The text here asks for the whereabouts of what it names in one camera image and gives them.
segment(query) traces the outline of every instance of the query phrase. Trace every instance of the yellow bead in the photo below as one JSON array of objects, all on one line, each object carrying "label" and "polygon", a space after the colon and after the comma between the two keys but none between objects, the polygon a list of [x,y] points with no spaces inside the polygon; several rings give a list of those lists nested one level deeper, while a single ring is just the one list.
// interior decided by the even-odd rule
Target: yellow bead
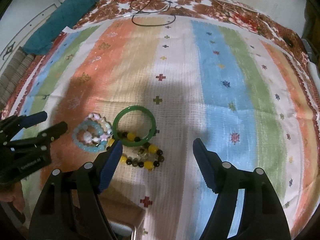
[{"label": "yellow bead", "polygon": [[153,169],[153,162],[146,161],[146,162],[144,162],[143,167],[145,167],[147,170],[151,170],[151,169]]},{"label": "yellow bead", "polygon": [[114,139],[109,139],[108,140],[108,143],[107,143],[107,146],[109,146],[109,147],[111,147],[111,145],[113,144],[113,142],[114,142],[115,140]]},{"label": "yellow bead", "polygon": [[122,155],[121,158],[120,158],[120,162],[121,163],[125,163],[127,161],[127,157]]},{"label": "yellow bead", "polygon": [[154,144],[151,144],[149,147],[148,147],[148,151],[150,153],[156,153],[157,150],[159,150],[159,148],[157,146],[155,146]]},{"label": "yellow bead", "polygon": [[131,132],[129,132],[128,134],[127,134],[127,139],[129,140],[129,141],[134,141],[134,139],[135,139],[135,137],[136,137],[136,135],[134,134],[134,133],[131,133]]}]

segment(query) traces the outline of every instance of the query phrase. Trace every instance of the green bangle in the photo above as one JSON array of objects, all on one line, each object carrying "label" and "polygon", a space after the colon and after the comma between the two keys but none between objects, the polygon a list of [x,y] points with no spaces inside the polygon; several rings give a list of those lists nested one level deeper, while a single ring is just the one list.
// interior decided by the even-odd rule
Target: green bangle
[{"label": "green bangle", "polygon": [[[151,123],[152,123],[152,127],[151,127],[149,134],[145,138],[141,139],[138,142],[132,142],[127,139],[121,139],[121,138],[119,138],[119,136],[117,134],[117,128],[118,128],[118,123],[119,123],[120,119],[122,118],[122,116],[124,116],[125,114],[132,112],[132,111],[141,111],[141,112],[147,114],[150,117]],[[123,109],[116,116],[115,120],[113,121],[112,130],[113,130],[113,136],[115,137],[115,139],[120,140],[124,146],[137,147],[137,146],[144,145],[146,142],[148,142],[153,137],[153,135],[155,134],[155,131],[156,131],[156,119],[153,116],[153,114],[143,106],[129,106],[129,107]]]}]

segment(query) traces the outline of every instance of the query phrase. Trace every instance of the teal pillow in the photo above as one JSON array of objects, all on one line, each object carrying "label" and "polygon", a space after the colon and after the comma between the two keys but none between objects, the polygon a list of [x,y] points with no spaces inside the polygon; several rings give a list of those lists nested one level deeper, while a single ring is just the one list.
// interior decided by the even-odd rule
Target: teal pillow
[{"label": "teal pillow", "polygon": [[98,0],[65,0],[22,47],[28,54],[47,54],[61,31],[72,28]]}]

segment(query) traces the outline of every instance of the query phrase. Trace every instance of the hand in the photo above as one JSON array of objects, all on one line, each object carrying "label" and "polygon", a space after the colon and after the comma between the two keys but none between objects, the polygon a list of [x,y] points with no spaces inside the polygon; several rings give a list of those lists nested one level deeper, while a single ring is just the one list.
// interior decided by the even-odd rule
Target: hand
[{"label": "hand", "polygon": [[23,199],[22,184],[17,182],[7,190],[0,191],[0,201],[12,202],[13,206],[20,212],[23,213],[25,202]]}]

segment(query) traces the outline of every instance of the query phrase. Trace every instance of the silver rivet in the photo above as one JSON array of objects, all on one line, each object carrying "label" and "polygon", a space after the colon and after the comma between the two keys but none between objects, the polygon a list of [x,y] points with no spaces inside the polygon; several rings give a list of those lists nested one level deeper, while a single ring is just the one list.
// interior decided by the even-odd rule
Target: silver rivet
[{"label": "silver rivet", "polygon": [[84,165],[84,168],[85,169],[91,169],[93,167],[93,163],[86,163],[85,165]]},{"label": "silver rivet", "polygon": [[231,167],[231,163],[228,163],[228,162],[223,162],[222,163],[222,166],[226,169],[229,169]]},{"label": "silver rivet", "polygon": [[56,176],[56,175],[58,175],[59,173],[60,173],[60,170],[59,170],[59,169],[55,169],[55,170],[53,170],[52,175],[53,175],[53,176]]},{"label": "silver rivet", "polygon": [[264,171],[261,168],[257,168],[256,173],[258,173],[259,175],[262,175],[264,173]]}]

